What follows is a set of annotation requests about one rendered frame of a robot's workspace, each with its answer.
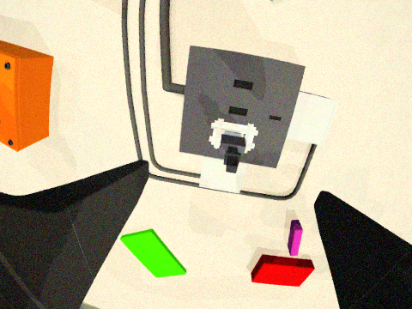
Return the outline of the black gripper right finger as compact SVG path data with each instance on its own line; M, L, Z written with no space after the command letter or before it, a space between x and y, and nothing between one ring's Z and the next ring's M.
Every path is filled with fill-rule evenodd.
M332 192L313 208L339 309L412 309L412 245Z

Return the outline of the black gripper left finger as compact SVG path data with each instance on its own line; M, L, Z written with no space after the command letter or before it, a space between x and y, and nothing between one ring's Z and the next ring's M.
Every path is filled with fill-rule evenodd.
M0 261L40 309L79 309L148 181L148 161L14 196L0 191Z

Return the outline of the magenta rectangular block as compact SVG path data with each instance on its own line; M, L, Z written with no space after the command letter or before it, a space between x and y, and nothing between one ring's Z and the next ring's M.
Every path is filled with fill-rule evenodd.
M303 230L300 223L299 219L291 221L291 230L289 230L288 235L288 251L290 257L292 257L292 255L298 255Z

